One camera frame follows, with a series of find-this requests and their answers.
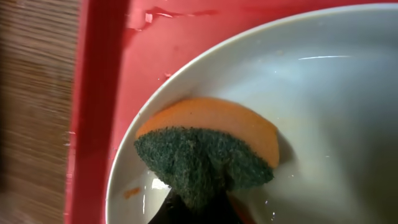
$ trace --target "wooden table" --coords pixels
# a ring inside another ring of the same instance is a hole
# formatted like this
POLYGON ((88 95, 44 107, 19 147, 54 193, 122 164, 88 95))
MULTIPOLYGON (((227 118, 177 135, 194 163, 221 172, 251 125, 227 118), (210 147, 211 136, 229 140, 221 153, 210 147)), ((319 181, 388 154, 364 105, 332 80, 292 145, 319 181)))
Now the wooden table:
POLYGON ((78 0, 0 0, 0 223, 63 223, 78 0))

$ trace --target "scouring pad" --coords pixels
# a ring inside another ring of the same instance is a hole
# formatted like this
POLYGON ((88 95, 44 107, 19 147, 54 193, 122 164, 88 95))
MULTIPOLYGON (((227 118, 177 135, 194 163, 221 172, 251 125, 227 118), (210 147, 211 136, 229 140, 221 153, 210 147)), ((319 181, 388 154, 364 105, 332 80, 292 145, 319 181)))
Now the scouring pad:
POLYGON ((139 128, 134 143, 159 179, 200 212, 220 192, 272 180, 279 163, 277 129, 236 103, 180 101, 139 128))

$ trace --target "sponge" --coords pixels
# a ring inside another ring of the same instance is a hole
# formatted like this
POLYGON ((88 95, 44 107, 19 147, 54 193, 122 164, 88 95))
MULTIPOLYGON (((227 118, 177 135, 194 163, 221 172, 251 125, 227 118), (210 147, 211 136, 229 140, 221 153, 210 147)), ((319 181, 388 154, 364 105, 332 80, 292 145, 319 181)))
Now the sponge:
POLYGON ((220 192, 260 186, 279 163, 277 129, 255 112, 216 98, 180 101, 136 133, 141 159, 193 212, 220 192))

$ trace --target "wooden surface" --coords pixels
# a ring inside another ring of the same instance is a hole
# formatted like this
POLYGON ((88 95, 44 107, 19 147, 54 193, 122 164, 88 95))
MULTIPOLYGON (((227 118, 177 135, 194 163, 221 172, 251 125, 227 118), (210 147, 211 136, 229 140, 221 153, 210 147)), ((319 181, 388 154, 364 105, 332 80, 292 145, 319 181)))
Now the wooden surface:
POLYGON ((0 223, 63 223, 78 0, 0 0, 0 223))

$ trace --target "white plate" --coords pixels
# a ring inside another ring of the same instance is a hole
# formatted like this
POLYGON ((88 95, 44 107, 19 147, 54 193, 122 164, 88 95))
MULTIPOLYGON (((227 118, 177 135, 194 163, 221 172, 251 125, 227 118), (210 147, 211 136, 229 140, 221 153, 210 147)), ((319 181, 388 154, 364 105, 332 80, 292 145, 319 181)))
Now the white plate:
POLYGON ((258 223, 398 223, 397 87, 398 4, 310 12, 239 34, 184 66, 136 116, 111 171, 107 223, 147 223, 160 207, 169 190, 140 161, 134 133, 186 96, 240 103, 278 127, 275 179, 237 193, 258 223))

